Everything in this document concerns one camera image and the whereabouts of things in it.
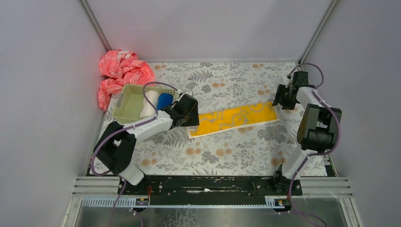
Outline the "blue towel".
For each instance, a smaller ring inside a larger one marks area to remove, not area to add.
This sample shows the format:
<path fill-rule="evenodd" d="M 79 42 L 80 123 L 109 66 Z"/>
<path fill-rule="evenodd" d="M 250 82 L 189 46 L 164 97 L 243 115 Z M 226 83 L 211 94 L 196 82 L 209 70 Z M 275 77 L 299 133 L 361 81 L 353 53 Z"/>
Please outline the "blue towel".
<path fill-rule="evenodd" d="M 162 110 L 163 108 L 170 106 L 173 103 L 174 97 L 169 93 L 162 93 L 158 97 L 157 110 Z"/>

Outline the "yellow towel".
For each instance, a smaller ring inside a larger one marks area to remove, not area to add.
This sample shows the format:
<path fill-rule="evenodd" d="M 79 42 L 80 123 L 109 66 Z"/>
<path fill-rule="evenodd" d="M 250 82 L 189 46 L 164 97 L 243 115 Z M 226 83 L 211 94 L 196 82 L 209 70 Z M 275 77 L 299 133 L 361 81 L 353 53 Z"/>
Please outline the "yellow towel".
<path fill-rule="evenodd" d="M 200 114 L 199 125 L 186 128 L 186 132 L 188 138 L 192 139 L 278 120 L 279 114 L 271 102 L 257 103 Z"/>

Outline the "cream towel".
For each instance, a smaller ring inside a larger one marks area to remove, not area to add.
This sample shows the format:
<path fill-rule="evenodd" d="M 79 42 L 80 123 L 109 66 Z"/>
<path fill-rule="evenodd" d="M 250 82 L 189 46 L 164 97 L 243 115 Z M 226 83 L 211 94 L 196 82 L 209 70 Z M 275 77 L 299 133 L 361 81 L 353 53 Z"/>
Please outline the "cream towel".
<path fill-rule="evenodd" d="M 155 107 L 158 104 L 159 93 L 154 90 L 147 91 L 143 99 L 143 108 L 140 112 L 140 118 L 144 119 L 156 114 Z"/>

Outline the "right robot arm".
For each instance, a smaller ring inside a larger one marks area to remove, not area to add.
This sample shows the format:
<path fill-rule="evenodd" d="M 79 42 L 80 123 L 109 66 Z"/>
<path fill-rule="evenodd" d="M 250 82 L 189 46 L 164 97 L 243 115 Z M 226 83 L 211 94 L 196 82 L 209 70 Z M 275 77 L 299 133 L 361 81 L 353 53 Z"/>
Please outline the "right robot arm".
<path fill-rule="evenodd" d="M 272 188 L 276 192 L 288 192 L 300 188 L 299 178 L 315 156 L 336 147 L 342 111 L 327 105 L 318 95 L 317 88 L 308 81 L 308 73 L 297 71 L 288 85 L 279 85 L 273 106 L 293 110 L 296 104 L 304 108 L 298 127 L 297 147 L 288 161 L 281 164 L 273 176 Z"/>

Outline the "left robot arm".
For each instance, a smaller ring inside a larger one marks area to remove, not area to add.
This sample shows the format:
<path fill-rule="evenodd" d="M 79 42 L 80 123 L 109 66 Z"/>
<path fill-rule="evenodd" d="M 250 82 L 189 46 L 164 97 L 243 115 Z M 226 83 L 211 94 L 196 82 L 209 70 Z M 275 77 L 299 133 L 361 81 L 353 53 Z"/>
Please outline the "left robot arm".
<path fill-rule="evenodd" d="M 91 171 L 94 175 L 94 160 L 97 158 L 107 171 L 119 176 L 131 185 L 139 184 L 145 177 L 142 170 L 133 162 L 132 157 L 137 143 L 177 127 L 192 127 L 200 124 L 198 100 L 189 94 L 181 94 L 179 99 L 160 110 L 153 108 L 155 114 L 123 126 L 111 122 L 91 158 Z"/>

